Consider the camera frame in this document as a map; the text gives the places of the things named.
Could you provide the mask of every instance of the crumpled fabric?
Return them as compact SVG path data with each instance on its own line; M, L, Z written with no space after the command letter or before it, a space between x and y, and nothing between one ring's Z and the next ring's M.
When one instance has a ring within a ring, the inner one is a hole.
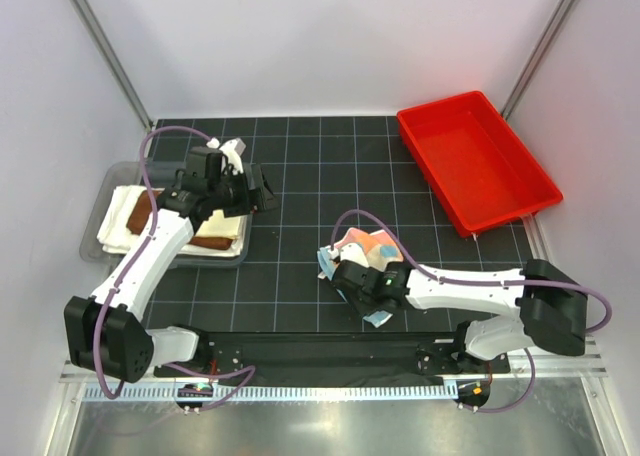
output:
M334 262L337 258L341 247L356 243L362 248L362 251L366 257L369 267L375 268L378 271L384 271L387 264L394 261L402 261L402 253L396 246L396 243L389 237L385 231L375 231L373 233L367 233L358 228L349 228L345 236L337 241L334 245L334 250L331 251L329 246L325 246L318 249L318 262L322 272L318 275L318 278L329 280L333 279L338 263ZM342 291L338 291L342 299L346 301ZM384 323L391 319L393 314L387 311L376 311L363 319L368 323L371 323L374 327L379 328Z

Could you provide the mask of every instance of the black grid mat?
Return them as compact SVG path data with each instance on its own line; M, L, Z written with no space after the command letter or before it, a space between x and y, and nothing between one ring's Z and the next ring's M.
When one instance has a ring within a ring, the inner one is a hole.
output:
M261 163L280 208L254 217L249 254L237 269L168 271L147 307L145 325L189 324L208 331L450 331L471 311L396 314L379 330L364 323L316 276L316 251L347 209L387 222L414 257L435 267L501 270L531 250L521 224L462 239L398 136L395 117L163 120L223 141L242 137L244 159ZM156 161L184 161L197 136L165 134ZM364 218L361 223L373 231Z

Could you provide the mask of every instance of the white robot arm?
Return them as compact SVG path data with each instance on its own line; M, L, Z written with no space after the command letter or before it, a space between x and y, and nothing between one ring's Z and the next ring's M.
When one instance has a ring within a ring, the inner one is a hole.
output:
M71 298L64 317L73 364L95 369L92 342L96 320L114 290L101 333L105 374L135 382L150 366L194 358L200 343L197 331L179 327L145 331L141 322L169 264L213 211L223 210L225 217L233 217L276 206L260 166L252 167L252 180L247 178L240 159L243 149L239 139L221 147L212 140L207 147L192 149L186 170L178 172L174 186L157 198L153 234L150 216L136 245L91 297ZM142 245L146 245L144 251L131 265Z
M531 260L524 270L452 271L422 265L430 278L405 263L384 272L369 267L362 248L345 245L333 255L338 267L332 285L363 317L378 311L455 308L495 315L462 323L456 332L459 356L491 361L515 349L538 346L568 356L584 354L587 296L557 288L513 282L553 280L574 283L547 261ZM468 281L468 285L447 281ZM483 287L478 282L510 281Z

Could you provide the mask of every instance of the brown cloth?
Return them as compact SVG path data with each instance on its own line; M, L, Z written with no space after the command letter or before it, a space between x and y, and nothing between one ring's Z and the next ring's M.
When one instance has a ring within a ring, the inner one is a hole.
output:
M153 194L158 196L161 191L154 191ZM143 192L138 198L138 202L133 208L133 212L129 217L129 221L127 221L127 229L131 231L133 234L140 235L145 225L147 224L147 220L149 219L149 215L151 214L151 201L149 201L149 196L147 192ZM208 249L218 249L220 251L226 251L231 247L233 243L232 239L229 238L199 238L198 236L194 236L191 238L189 244L193 244L194 246L200 246L201 248Z

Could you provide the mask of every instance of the red plastic tray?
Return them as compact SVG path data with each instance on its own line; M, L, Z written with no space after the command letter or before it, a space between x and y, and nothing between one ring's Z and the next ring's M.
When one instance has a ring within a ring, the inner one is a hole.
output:
M462 237L562 201L480 91L405 109L400 135Z

